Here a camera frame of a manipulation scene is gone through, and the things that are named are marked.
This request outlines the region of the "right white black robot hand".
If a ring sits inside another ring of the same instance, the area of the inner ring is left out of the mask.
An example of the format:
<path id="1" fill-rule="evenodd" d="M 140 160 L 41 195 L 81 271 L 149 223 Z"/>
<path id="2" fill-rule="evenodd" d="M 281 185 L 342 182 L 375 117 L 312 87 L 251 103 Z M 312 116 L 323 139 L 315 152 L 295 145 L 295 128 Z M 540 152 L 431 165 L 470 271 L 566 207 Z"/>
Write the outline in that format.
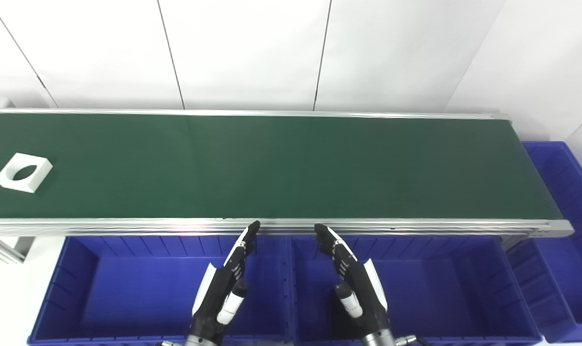
<path id="1" fill-rule="evenodd" d="M 320 252 L 331 258 L 337 275 L 343 280 L 335 285 L 335 293 L 362 343 L 394 346 L 385 291 L 372 260 L 359 262 L 346 241 L 329 226 L 317 223 L 314 230 Z"/>

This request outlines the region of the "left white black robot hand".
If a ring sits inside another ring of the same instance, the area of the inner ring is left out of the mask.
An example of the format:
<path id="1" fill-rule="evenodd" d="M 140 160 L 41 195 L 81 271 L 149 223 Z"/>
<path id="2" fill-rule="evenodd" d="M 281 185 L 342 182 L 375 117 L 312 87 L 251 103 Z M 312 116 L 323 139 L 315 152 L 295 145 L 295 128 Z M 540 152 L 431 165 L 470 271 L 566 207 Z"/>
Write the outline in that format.
<path id="1" fill-rule="evenodd" d="M 249 224 L 239 235 L 223 265 L 207 266 L 192 307 L 187 346 L 220 346 L 230 322 L 247 296 L 243 279 L 247 257 L 255 247 L 260 221 Z"/>

